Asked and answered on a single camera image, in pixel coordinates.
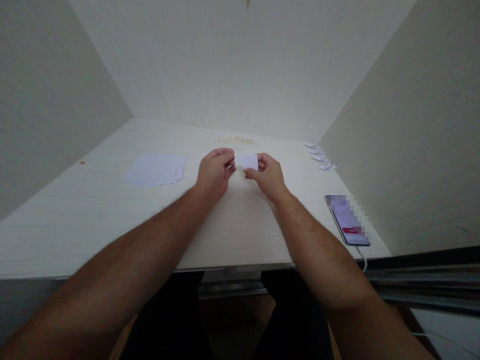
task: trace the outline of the charging cable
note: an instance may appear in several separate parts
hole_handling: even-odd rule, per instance
[[[362,254],[362,252],[360,251],[358,246],[355,246],[355,247],[356,247],[356,250],[358,251],[358,253],[360,254],[361,258],[363,259],[363,270],[362,270],[362,272],[366,272],[367,271],[367,266],[368,266],[367,258]]]

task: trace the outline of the white desk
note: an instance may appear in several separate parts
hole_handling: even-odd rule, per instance
[[[132,119],[0,223],[0,279],[70,276],[181,196],[195,183],[200,160],[222,147],[276,158],[290,191],[340,239],[324,195],[350,193],[334,170],[317,169],[319,163],[301,142]],[[146,152],[185,155],[183,180],[151,188],[124,182],[134,159]],[[391,256],[375,230],[368,230],[372,245],[363,248],[364,254]],[[347,248],[360,258],[355,248]],[[270,203],[239,167],[178,269],[291,261]]]

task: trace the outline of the smartphone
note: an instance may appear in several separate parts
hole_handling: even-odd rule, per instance
[[[343,241],[353,246],[370,246],[357,216],[354,214],[346,195],[326,195],[326,204],[335,219]]]

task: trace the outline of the leg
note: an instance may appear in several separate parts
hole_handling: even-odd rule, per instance
[[[296,270],[263,271],[276,302],[252,359],[333,359],[327,318]]]
[[[127,359],[211,359],[199,300],[204,271],[174,273],[141,309],[121,353]]]

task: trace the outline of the stack of paper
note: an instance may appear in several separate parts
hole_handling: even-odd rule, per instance
[[[252,168],[259,170],[259,157],[257,154],[253,155],[237,155],[236,159],[240,162],[244,169]]]
[[[184,178],[185,156],[147,152],[135,159],[125,181],[143,188],[173,185]]]
[[[313,160],[321,162],[321,165],[318,167],[320,170],[330,170],[336,168],[335,165],[332,165],[327,154],[325,153],[325,151],[322,150],[318,143],[306,142],[304,143],[304,145],[311,148],[310,150],[308,150],[310,154],[315,154],[315,156],[312,156],[311,158]]]

